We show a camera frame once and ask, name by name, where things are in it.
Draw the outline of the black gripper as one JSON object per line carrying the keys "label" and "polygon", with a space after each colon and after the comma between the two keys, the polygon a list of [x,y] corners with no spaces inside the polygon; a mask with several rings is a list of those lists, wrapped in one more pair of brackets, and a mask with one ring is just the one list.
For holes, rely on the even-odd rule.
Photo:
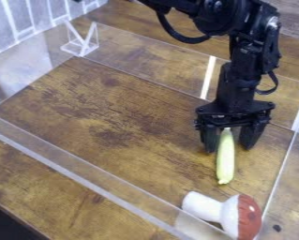
{"label": "black gripper", "polygon": [[239,143],[246,150],[257,144],[275,105],[255,100],[254,95],[267,95],[277,87],[259,91],[262,76],[241,75],[231,63],[220,67],[215,99],[198,107],[195,128],[200,129],[200,141],[207,153],[214,153],[219,142],[219,128],[241,127]]}

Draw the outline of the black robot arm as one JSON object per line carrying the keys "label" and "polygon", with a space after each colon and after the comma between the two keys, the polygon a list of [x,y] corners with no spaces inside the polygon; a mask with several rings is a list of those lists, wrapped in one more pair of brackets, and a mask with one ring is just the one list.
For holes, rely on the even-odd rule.
{"label": "black robot arm", "polygon": [[[277,78],[279,67],[279,12],[262,0],[138,0],[151,8],[171,37],[198,44],[214,36],[230,37],[230,61],[220,67],[215,100],[196,108],[195,128],[207,152],[216,150],[219,131],[241,128],[239,143],[247,149],[257,144],[270,122],[275,104],[254,98],[269,95],[258,84],[267,74]],[[186,37],[167,20],[171,10],[191,18],[202,37]]]}

